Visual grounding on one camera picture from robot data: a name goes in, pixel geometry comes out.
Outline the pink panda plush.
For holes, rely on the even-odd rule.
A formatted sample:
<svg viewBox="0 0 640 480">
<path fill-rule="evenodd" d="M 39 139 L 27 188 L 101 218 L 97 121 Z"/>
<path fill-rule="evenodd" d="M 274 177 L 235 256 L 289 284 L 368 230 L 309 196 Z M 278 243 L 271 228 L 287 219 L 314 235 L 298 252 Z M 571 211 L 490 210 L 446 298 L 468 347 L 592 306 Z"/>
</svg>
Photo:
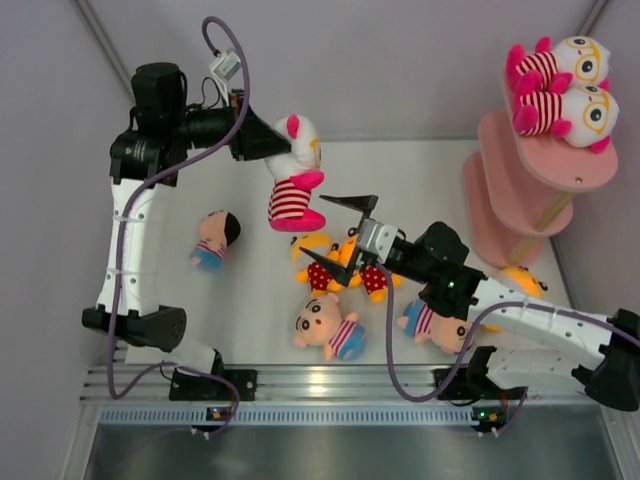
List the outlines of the pink panda plush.
<svg viewBox="0 0 640 480">
<path fill-rule="evenodd" d="M 324 182 L 321 143 L 313 123 L 290 114 L 274 124 L 290 142 L 291 151 L 265 159 L 274 178 L 267 220 L 279 232 L 313 232 L 322 229 L 325 217 L 310 207 L 312 192 Z"/>
<path fill-rule="evenodd" d="M 613 95 L 595 85 L 570 87 L 563 93 L 523 90 L 512 101 L 512 126 L 520 136 L 550 134 L 599 154 L 611 143 L 619 112 Z"/>
<path fill-rule="evenodd" d="M 507 85 L 515 92 L 523 82 L 534 90 L 564 92 L 569 87 L 594 85 L 610 90 L 611 52 L 588 36 L 572 36 L 553 45 L 550 37 L 538 40 L 532 51 L 512 46 L 505 62 Z"/>
</svg>

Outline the boy plush black hair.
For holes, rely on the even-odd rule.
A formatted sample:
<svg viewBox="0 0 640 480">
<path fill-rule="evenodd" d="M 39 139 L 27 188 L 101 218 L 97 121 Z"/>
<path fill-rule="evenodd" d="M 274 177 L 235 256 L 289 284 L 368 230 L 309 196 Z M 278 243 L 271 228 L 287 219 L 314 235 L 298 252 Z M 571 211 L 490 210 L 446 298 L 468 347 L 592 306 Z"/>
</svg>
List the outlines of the boy plush black hair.
<svg viewBox="0 0 640 480">
<path fill-rule="evenodd" d="M 190 255 L 192 265 L 202 271 L 220 269 L 228 247 L 240 233 L 241 225 L 232 213 L 225 210 L 210 213 L 199 224 L 198 241 Z"/>
</svg>

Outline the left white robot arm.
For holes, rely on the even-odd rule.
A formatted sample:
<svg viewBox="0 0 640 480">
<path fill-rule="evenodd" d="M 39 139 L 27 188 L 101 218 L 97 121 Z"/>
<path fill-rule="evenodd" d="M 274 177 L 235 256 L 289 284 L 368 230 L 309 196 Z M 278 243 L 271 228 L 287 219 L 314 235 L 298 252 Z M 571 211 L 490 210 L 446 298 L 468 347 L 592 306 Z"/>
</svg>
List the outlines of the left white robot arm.
<svg viewBox="0 0 640 480">
<path fill-rule="evenodd" d="M 211 77 L 222 103 L 206 108 L 187 101 L 187 80 L 167 62 L 136 69 L 134 105 L 127 129 L 110 147 L 112 234 L 104 282 L 95 306 L 82 313 L 82 325 L 104 333 L 108 352 L 118 342 L 149 348 L 162 366 L 192 375 L 191 386 L 204 399 L 219 397 L 225 374 L 215 368 L 215 349 L 186 335 L 187 314 L 161 304 L 158 266 L 161 234 L 180 170 L 226 147 L 237 161 L 287 153 L 288 140 L 250 107 L 250 81 L 240 89 L 228 82 L 246 75 L 243 63 L 216 65 Z"/>
</svg>

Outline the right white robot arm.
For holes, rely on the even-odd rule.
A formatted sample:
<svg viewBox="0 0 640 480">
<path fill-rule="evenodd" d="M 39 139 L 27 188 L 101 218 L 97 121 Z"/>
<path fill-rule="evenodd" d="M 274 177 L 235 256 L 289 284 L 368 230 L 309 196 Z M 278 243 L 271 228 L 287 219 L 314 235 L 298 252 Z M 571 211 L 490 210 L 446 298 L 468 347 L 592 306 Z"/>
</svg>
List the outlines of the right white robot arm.
<svg viewBox="0 0 640 480">
<path fill-rule="evenodd" d="M 422 285 L 419 297 L 435 313 L 469 320 L 474 334 L 483 322 L 539 344 L 508 352 L 479 347 L 467 361 L 468 388 L 480 397 L 513 388 L 578 388 L 597 403 L 619 411 L 639 408 L 639 316 L 619 309 L 610 316 L 584 313 L 537 300 L 469 267 L 469 249 L 457 232 L 436 221 L 416 240 L 371 214 L 375 195 L 325 201 L 360 212 L 358 239 L 346 265 L 317 253 L 342 285 L 355 271 L 375 266 Z"/>
</svg>

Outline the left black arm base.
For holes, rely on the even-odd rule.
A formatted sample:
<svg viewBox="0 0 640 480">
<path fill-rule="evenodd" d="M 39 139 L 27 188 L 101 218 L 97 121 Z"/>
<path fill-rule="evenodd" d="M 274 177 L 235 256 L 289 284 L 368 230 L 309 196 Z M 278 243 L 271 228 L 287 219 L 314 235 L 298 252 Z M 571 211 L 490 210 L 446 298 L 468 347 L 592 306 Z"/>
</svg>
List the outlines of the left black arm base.
<svg viewBox="0 0 640 480">
<path fill-rule="evenodd" d="M 254 401 L 258 372 L 253 369 L 226 369 L 222 378 L 233 385 L 238 394 L 224 383 L 201 376 L 175 371 L 172 375 L 169 399 L 171 401 Z"/>
</svg>

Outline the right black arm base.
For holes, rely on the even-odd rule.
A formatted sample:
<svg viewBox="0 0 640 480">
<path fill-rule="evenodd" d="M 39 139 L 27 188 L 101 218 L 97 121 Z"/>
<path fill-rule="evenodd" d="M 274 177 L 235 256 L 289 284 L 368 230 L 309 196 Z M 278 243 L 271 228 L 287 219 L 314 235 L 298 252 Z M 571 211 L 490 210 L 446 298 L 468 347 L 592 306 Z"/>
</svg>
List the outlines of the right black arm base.
<svg viewBox="0 0 640 480">
<path fill-rule="evenodd" d="M 486 376 L 468 373 L 467 368 L 461 368 L 438 395 L 438 399 L 462 403 L 480 400 L 519 400 L 523 392 L 523 387 L 502 389 Z"/>
</svg>

